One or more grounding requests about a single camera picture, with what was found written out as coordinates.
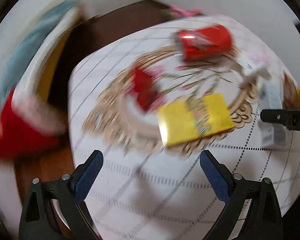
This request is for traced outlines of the brown biscuit wrapper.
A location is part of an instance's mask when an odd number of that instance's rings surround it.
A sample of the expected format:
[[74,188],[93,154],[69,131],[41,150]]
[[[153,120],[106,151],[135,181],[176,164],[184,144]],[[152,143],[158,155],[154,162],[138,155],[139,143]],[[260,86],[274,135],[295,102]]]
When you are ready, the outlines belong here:
[[283,105],[285,109],[300,109],[300,86],[287,73],[283,80]]

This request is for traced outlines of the yellow snack packet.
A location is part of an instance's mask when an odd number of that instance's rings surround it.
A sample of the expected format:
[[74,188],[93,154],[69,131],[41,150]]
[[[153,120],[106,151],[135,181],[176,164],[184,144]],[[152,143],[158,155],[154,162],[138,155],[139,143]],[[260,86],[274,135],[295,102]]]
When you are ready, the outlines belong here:
[[162,144],[166,147],[227,132],[235,127],[222,94],[177,100],[157,111]]

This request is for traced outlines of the red wrapper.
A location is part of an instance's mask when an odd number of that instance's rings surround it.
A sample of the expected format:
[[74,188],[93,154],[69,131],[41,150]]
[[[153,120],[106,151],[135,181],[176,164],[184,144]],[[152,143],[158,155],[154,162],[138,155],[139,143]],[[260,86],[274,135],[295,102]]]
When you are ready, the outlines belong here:
[[143,112],[156,111],[166,103],[166,98],[160,92],[159,80],[164,75],[162,66],[143,68],[134,66],[132,70],[131,92],[136,96],[136,103]]

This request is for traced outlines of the white cardboard box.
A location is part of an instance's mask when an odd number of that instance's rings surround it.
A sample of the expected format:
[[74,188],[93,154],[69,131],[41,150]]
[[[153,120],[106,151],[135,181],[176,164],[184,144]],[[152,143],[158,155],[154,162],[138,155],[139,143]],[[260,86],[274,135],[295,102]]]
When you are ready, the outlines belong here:
[[262,54],[251,54],[241,51],[236,62],[241,67],[242,76],[246,79],[258,76],[266,80],[271,78],[268,72],[268,59]]

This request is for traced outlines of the red blanket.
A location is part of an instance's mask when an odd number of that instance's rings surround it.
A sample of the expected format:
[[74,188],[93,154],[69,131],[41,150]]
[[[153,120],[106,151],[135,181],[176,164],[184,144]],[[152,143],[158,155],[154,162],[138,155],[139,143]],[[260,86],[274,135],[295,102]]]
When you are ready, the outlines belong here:
[[0,162],[54,148],[68,128],[64,116],[39,98],[14,99],[11,91],[0,114]]

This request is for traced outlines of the red soda can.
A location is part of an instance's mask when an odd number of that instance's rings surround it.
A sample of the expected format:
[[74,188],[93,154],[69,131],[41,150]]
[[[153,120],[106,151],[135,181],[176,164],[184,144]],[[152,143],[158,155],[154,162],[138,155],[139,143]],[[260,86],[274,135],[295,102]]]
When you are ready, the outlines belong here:
[[186,62],[222,55],[233,45],[232,34],[220,24],[202,29],[181,29],[175,33],[174,39]]

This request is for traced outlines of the wooden bed with mattress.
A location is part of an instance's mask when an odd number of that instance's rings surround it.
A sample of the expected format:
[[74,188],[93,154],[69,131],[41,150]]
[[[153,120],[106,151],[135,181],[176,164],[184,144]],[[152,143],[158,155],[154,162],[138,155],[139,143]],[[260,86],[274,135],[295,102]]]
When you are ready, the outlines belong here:
[[34,55],[12,96],[12,109],[31,128],[45,135],[62,135],[65,114],[48,103],[53,76],[70,33],[81,18],[75,6],[68,10]]

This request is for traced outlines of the white patterned bed quilt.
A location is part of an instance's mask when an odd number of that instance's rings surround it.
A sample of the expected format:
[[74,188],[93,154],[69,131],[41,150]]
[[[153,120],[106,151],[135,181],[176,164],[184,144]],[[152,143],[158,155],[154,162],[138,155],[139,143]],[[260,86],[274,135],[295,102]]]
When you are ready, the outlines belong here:
[[102,169],[86,204],[102,239],[202,239],[221,213],[200,167],[269,178],[286,213],[300,194],[300,132],[263,124],[289,70],[227,16],[159,24],[84,58],[69,80],[75,165]]

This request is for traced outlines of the pink plush toy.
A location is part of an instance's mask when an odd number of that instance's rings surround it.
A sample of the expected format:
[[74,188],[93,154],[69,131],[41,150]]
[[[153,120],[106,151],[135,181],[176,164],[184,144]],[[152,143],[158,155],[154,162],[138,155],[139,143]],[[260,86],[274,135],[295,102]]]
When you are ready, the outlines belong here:
[[203,15],[203,13],[200,10],[185,10],[173,5],[169,7],[169,12],[173,18],[189,18]]

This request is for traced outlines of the light blue blanket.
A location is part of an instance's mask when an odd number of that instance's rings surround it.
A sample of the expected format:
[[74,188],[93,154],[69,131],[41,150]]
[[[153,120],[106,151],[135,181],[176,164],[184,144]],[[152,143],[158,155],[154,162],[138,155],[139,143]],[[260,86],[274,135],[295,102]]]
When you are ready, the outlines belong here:
[[8,93],[20,81],[43,41],[55,29],[66,13],[75,6],[74,1],[64,1],[48,10],[18,44],[0,77],[0,111],[5,104]]

